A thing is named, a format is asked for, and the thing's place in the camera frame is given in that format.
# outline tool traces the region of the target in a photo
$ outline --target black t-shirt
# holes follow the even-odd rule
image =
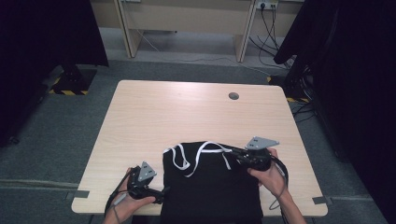
[[[261,223],[258,180],[225,145],[182,143],[163,153],[162,224]]]

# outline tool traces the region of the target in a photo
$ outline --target table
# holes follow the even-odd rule
[[[231,92],[239,98],[232,100]],[[75,198],[72,209],[80,214],[104,213],[108,195],[128,167],[142,161],[158,173],[150,187],[163,189],[163,150],[177,143],[214,141],[244,147],[252,136],[274,139],[274,147],[290,173],[290,193],[306,217],[327,214],[311,163],[281,88],[263,85],[193,82],[135,81],[119,83],[98,134],[78,190],[88,198]],[[265,216],[274,197],[261,188]],[[137,215],[156,216],[161,206],[150,204]]]

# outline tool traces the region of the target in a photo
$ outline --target table hole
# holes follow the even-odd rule
[[[236,92],[230,92],[230,94],[228,94],[228,97],[230,97],[230,99],[232,100],[237,100],[239,99],[239,94]]]

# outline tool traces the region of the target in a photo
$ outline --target black backdrop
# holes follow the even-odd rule
[[[276,55],[311,69],[314,102],[389,223],[396,223],[396,2],[305,0]]]
[[[108,66],[89,0],[1,1],[0,56],[0,145],[21,126],[56,66]]]

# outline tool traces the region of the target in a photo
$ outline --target power outlet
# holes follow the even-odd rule
[[[258,0],[257,9],[262,10],[262,3],[265,4],[264,10],[274,10],[277,9],[278,0]]]

